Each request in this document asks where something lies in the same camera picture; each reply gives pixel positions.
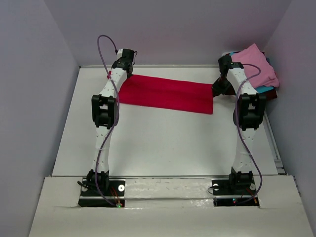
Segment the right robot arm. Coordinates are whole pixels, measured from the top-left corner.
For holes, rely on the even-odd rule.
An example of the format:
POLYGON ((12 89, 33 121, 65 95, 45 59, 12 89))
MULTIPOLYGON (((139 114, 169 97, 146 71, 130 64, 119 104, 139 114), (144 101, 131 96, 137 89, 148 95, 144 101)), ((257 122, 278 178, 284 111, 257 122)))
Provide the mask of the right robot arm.
POLYGON ((233 62, 230 55, 218 60, 220 76, 212 86, 213 96, 235 96, 233 123, 237 128, 237 147, 228 179, 212 182, 215 196, 238 196, 254 187, 253 169, 257 164, 252 154, 254 136, 264 117, 266 96, 251 85, 245 75, 245 64, 233 62))

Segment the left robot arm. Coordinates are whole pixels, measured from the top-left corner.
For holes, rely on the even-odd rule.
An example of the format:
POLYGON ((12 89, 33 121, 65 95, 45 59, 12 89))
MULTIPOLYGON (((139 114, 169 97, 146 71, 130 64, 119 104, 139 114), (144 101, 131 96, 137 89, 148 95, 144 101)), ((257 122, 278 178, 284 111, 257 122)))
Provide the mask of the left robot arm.
POLYGON ((131 49, 118 50, 108 81, 101 92, 91 98, 92 120, 96 126, 96 150, 87 180, 98 195, 104 195, 109 190, 109 150, 111 135, 119 119, 118 93, 132 75, 134 54, 135 51, 131 49))

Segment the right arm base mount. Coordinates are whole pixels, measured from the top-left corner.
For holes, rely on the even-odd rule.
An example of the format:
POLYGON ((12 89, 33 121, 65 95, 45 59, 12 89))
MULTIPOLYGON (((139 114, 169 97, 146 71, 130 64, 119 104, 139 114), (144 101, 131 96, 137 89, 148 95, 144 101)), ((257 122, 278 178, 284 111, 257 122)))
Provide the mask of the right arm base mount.
POLYGON ((254 180, 251 184, 233 189, 228 180, 216 179, 212 180, 207 191, 213 196, 215 207, 260 206, 258 197, 253 196, 257 191, 254 180))

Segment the red t shirt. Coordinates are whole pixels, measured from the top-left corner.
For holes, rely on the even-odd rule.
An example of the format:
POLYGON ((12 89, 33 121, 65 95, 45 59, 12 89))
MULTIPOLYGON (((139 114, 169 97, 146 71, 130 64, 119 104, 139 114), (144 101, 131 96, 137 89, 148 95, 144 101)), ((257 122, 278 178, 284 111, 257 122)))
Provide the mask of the red t shirt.
POLYGON ((133 75, 119 90, 121 103, 213 114, 212 84, 133 75))

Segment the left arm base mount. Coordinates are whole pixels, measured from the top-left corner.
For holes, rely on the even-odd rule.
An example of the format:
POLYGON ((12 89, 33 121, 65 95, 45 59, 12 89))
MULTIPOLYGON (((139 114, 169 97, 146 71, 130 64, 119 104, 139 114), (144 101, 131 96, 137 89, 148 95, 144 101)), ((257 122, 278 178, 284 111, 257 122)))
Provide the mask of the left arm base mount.
POLYGON ((124 208, 125 207, 125 180, 110 179, 109 188, 102 191, 102 195, 95 187, 90 187, 85 178, 77 181, 80 186, 78 205, 80 207, 105 207, 105 208, 124 208))

